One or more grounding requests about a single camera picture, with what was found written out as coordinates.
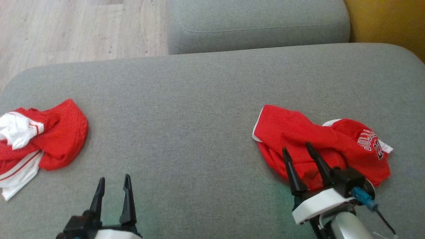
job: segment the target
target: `gray ottoman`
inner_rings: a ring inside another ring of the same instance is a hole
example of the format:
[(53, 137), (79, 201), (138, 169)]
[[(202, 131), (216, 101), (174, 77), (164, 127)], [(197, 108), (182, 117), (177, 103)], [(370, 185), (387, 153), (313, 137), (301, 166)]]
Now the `gray ottoman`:
[[(267, 166), (252, 128), (264, 104), (313, 122), (347, 117), (394, 148), (377, 188), (400, 234), (425, 235), (425, 65), (385, 44), (329, 44), (51, 65), (16, 76), (0, 112), (73, 98), (90, 130), (68, 167), (40, 171), (9, 202), (1, 238), (54, 238), (90, 206), (106, 177), (102, 219), (118, 222), (131, 175), (144, 238), (312, 239), (292, 217), (288, 185)], [(359, 208), (365, 225), (389, 230)]]
[(169, 54), (348, 42), (343, 0), (170, 0)]

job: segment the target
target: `blue connector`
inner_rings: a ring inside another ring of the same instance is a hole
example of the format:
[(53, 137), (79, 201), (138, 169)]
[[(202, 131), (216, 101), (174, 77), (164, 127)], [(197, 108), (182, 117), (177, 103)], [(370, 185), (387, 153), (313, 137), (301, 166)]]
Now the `blue connector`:
[(359, 187), (353, 188), (352, 196), (357, 199), (359, 202), (363, 203), (371, 212), (374, 212), (378, 207), (378, 204), (372, 200), (372, 196), (367, 194), (367, 192), (363, 191), (363, 189)]

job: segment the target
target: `red stripe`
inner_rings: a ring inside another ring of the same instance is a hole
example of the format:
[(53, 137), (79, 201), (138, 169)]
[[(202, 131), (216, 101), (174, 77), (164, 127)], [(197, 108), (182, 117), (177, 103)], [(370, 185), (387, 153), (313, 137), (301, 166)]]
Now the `red stripe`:
[(15, 175), (19, 170), (21, 170), (25, 165), (27, 165), (27, 163), (29, 163), (29, 161), (31, 161), (31, 159), (33, 159), (35, 156), (37, 156), (37, 155), (39, 155), (40, 154), (40, 151), (38, 151), (36, 154), (34, 154), (34, 156), (33, 157), (31, 157), (27, 162), (25, 162), (18, 170), (16, 170), (14, 173), (12, 173), (11, 175), (9, 175), (9, 176), (7, 176), (7, 177), (5, 177), (5, 178), (2, 178), (2, 179), (0, 179), (0, 181), (3, 181), (3, 180), (5, 180), (5, 179), (8, 179), (8, 178), (10, 178), (11, 176), (13, 176), (13, 175)]
[(36, 135), (38, 135), (39, 134), (39, 132), (38, 132), (38, 126), (37, 125), (33, 125), (33, 124), (29, 124), (29, 125), (35, 126), (35, 128), (37, 129), (37, 134)]

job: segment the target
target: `black cable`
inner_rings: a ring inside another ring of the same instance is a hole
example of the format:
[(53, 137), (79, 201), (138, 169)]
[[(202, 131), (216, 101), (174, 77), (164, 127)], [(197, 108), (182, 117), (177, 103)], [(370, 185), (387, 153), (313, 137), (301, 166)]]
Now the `black cable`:
[(378, 214), (378, 216), (384, 221), (385, 225), (391, 230), (391, 232), (395, 235), (396, 231), (390, 226), (390, 224), (385, 220), (384, 216), (379, 212), (378, 207), (375, 207), (375, 212)]

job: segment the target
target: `wooden floor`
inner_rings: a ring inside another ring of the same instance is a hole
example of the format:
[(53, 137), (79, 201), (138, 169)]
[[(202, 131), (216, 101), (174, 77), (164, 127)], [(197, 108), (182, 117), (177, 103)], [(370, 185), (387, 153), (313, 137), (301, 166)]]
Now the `wooden floor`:
[(167, 0), (0, 0), (0, 91), (48, 64), (167, 54)]

